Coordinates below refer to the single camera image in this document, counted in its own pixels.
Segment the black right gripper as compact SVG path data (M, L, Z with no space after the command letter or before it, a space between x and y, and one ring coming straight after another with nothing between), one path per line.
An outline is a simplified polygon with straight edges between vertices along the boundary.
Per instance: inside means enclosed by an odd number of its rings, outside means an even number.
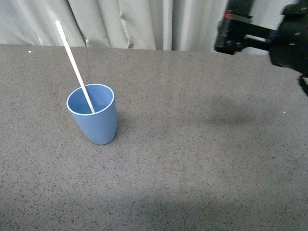
M234 55L247 47L269 52L275 66L301 73L298 83L308 92L308 2L299 0L287 5L278 29L273 30L251 23L252 0L230 0L218 24L214 49Z

